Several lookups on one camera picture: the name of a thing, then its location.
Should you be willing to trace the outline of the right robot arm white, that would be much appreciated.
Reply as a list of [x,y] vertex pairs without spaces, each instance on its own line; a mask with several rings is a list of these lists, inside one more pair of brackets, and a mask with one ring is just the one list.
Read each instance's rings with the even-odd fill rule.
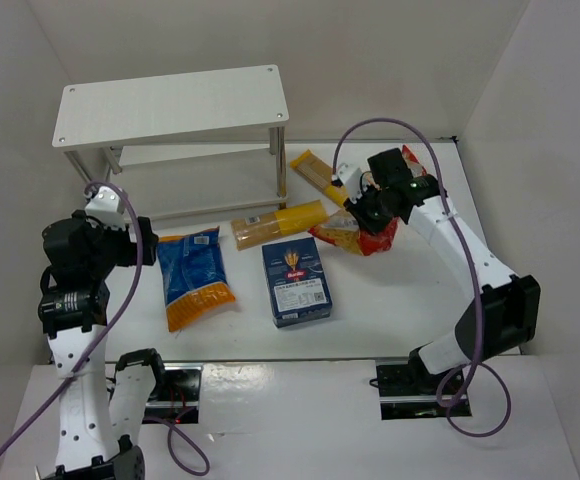
[[541,295],[538,281],[502,263],[460,217],[438,179],[414,175],[400,149],[370,157],[368,166],[362,171],[341,164],[333,173],[333,181],[348,193],[346,211],[373,235],[394,219],[408,225],[441,257],[469,301],[449,333],[410,353],[410,382],[434,388],[456,367],[532,340]]

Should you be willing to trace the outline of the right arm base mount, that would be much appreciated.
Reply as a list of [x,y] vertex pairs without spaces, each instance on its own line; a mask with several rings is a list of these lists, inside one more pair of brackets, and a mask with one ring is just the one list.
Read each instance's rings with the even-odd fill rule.
[[379,394],[381,419],[444,418],[448,409],[436,400],[443,375],[416,377],[404,359],[380,359],[368,383]]

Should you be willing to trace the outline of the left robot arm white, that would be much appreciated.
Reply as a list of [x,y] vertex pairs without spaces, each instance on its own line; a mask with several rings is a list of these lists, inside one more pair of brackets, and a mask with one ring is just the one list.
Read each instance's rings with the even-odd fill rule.
[[42,275],[38,315],[63,390],[59,447],[53,479],[142,479],[145,460],[138,434],[150,395],[163,383],[164,365],[153,348],[122,355],[106,376],[105,280],[117,267],[156,260],[158,237],[146,217],[137,220],[141,241],[128,225],[108,226],[83,210],[42,233],[50,262]]

